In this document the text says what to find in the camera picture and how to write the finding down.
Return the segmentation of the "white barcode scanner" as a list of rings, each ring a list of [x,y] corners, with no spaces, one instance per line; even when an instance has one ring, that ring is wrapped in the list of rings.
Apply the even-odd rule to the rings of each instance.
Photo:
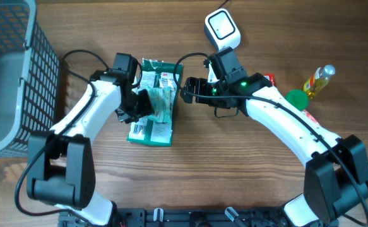
[[[241,35],[230,13],[220,8],[210,13],[204,22],[204,32],[215,50],[239,46]]]

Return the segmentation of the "pink tissue pack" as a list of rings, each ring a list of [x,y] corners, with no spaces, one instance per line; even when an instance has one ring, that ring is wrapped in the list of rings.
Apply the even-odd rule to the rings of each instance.
[[[302,113],[309,118],[310,120],[312,120],[316,125],[320,125],[320,123],[307,111],[307,110],[303,110]]]

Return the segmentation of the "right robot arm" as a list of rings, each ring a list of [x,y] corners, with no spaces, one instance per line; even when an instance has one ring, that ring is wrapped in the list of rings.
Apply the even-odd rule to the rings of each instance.
[[[333,224],[340,217],[368,226],[368,157],[356,136],[341,138],[306,117],[262,74],[248,75],[230,47],[203,54],[215,79],[187,78],[179,85],[186,103],[236,108],[261,123],[298,157],[305,168],[303,192],[285,203],[291,226]]]

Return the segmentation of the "red white tube packet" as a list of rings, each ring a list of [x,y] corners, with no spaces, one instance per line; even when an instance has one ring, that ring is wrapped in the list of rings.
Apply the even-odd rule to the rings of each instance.
[[[266,73],[264,77],[268,79],[273,86],[275,86],[275,75],[273,73]]]

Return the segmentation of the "grey plastic shopping basket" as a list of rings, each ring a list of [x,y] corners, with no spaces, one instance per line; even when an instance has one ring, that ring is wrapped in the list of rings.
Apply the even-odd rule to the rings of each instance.
[[[0,158],[26,157],[30,134],[54,125],[60,80],[36,2],[0,1]]]

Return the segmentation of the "yellow liquid bottle grey cap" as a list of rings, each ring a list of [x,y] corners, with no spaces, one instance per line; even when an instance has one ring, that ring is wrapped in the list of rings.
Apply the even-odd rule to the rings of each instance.
[[[302,90],[312,100],[330,81],[336,73],[331,64],[319,67],[316,72],[304,83]]]

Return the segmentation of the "green 3M sponge package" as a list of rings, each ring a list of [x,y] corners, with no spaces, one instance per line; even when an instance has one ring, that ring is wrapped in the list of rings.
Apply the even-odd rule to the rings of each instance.
[[[147,117],[133,122],[130,126],[127,141],[149,146],[170,146],[173,133],[173,110],[178,88],[176,82],[181,80],[183,66],[180,64],[174,73],[174,63],[157,61],[153,59],[142,60],[142,78],[140,84],[134,89],[137,93],[145,88],[172,88],[172,122],[160,124],[153,122]]]

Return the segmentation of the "green lid jar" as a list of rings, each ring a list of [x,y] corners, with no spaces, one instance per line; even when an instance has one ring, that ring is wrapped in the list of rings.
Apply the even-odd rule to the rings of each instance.
[[[285,96],[285,99],[300,111],[305,110],[309,105],[309,98],[302,90],[289,91]]]

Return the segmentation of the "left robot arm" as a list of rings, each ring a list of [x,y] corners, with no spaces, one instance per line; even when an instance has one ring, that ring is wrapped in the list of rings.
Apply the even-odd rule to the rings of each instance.
[[[17,183],[27,184],[30,199],[55,206],[53,213],[70,214],[85,226],[124,226],[115,202],[95,190],[92,143],[111,113],[130,124],[154,113],[146,90],[136,91],[142,72],[138,60],[118,53],[112,67],[95,71],[86,79],[87,89],[74,108],[47,132],[35,131],[28,140],[28,164]]]

